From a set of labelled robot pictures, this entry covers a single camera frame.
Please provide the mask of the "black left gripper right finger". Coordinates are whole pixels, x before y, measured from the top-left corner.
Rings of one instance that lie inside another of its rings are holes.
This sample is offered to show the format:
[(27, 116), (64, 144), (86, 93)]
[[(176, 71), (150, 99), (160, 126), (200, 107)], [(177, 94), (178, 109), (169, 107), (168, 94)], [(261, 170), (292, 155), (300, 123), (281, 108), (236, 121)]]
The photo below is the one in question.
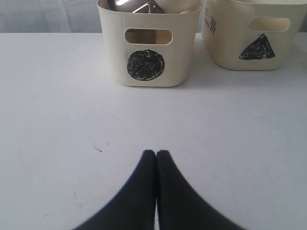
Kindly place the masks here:
[(208, 204), (187, 182), (171, 154), (160, 150), (157, 161), (157, 211), (161, 230), (242, 230)]

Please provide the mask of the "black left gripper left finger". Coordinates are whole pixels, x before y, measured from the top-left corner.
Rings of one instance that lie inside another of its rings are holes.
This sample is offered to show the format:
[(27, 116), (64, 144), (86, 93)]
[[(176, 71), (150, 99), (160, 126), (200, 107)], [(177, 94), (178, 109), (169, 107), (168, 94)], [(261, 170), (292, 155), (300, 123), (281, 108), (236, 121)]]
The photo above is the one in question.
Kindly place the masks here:
[(115, 196), (76, 230), (153, 230), (156, 208), (156, 154), (144, 150)]

